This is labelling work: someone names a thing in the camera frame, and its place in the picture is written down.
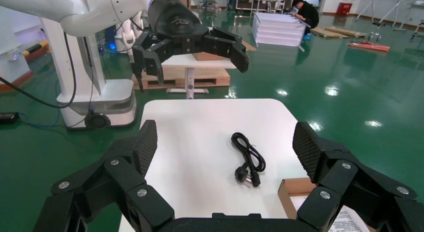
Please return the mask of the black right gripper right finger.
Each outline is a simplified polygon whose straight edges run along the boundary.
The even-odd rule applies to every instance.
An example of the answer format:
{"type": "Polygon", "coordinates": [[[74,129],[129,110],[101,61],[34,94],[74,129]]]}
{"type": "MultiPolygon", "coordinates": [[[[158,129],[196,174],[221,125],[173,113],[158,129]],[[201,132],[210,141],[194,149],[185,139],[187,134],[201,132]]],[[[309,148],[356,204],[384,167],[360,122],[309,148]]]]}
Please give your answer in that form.
{"type": "Polygon", "coordinates": [[[292,148],[315,185],[297,211],[298,221],[324,232],[348,207],[377,232],[423,231],[424,205],[417,193],[364,165],[342,143],[320,137],[299,121],[292,148]]]}

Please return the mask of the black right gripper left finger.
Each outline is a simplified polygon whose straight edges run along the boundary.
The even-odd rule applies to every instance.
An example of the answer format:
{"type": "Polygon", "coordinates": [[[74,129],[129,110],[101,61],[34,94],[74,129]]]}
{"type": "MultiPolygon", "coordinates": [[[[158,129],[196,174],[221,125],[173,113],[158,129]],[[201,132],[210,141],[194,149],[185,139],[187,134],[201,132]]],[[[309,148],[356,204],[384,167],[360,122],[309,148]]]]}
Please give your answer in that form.
{"type": "Polygon", "coordinates": [[[53,184],[34,231],[86,232],[112,204],[135,231],[159,231],[175,212],[145,179],[157,146],[154,120],[146,120],[136,135],[115,140],[99,160],[53,184]]]}

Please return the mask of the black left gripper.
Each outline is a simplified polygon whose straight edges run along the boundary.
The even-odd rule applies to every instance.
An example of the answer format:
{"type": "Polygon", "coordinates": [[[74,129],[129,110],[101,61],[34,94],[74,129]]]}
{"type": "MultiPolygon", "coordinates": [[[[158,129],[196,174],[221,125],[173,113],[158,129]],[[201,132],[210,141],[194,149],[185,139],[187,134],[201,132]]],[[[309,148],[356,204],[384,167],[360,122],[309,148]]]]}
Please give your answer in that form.
{"type": "Polygon", "coordinates": [[[241,72],[247,72],[249,57],[242,37],[213,27],[209,31],[200,19],[181,0],[151,0],[148,20],[154,35],[143,31],[135,40],[131,50],[131,70],[141,92],[144,91],[142,72],[155,76],[159,84],[164,83],[164,72],[159,55],[151,49],[158,42],[158,52],[163,55],[184,55],[202,51],[227,58],[241,72]]]}

